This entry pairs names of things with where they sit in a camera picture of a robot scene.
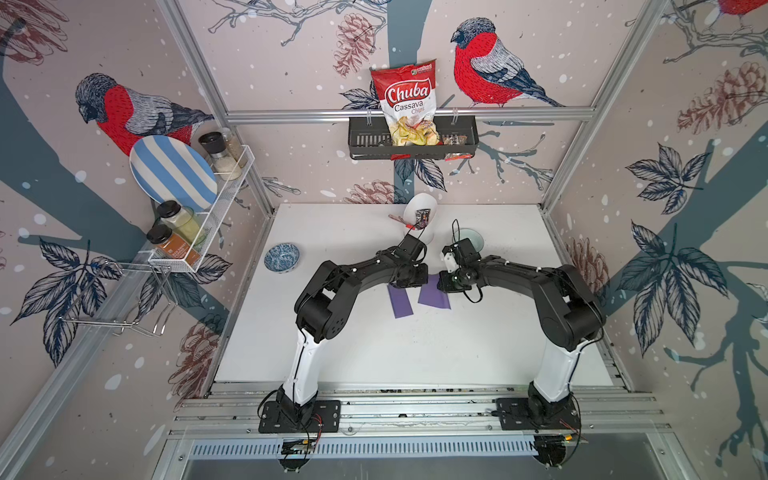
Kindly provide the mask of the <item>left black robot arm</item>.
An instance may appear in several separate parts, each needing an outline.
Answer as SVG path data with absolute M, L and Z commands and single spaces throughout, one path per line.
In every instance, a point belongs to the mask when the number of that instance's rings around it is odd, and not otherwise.
M 277 401 L 288 413 L 304 413 L 318 394 L 319 352 L 324 342 L 346 326 L 358 296 L 378 285 L 399 290 L 427 283 L 427 245 L 407 234 L 395 246 L 354 264 L 323 262 L 294 305 L 297 344 L 288 376 Z

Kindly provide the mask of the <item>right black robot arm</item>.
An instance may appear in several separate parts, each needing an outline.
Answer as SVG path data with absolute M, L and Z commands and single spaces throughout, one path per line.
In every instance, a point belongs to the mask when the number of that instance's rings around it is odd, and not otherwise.
M 606 315 L 575 266 L 535 267 L 497 255 L 481 256 L 471 241 L 462 239 L 442 249 L 445 269 L 438 289 L 466 294 L 476 288 L 500 288 L 531 298 L 548 344 L 539 371 L 530 384 L 529 400 L 563 403 L 581 353 L 602 338 Z

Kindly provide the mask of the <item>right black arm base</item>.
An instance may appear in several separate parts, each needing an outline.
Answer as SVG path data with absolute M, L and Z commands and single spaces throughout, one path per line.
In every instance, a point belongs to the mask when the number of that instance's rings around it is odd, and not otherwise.
M 549 402 L 533 382 L 529 383 L 526 398 L 497 398 L 491 415 L 499 418 L 504 431 L 577 431 L 582 426 L 580 410 L 572 393 L 567 392 L 563 399 Z

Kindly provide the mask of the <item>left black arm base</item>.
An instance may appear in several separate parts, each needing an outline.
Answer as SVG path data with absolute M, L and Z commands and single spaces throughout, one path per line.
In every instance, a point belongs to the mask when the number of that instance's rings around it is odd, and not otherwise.
M 288 398 L 282 387 L 270 392 L 258 407 L 261 434 L 336 433 L 339 430 L 341 402 L 312 398 L 299 406 Z

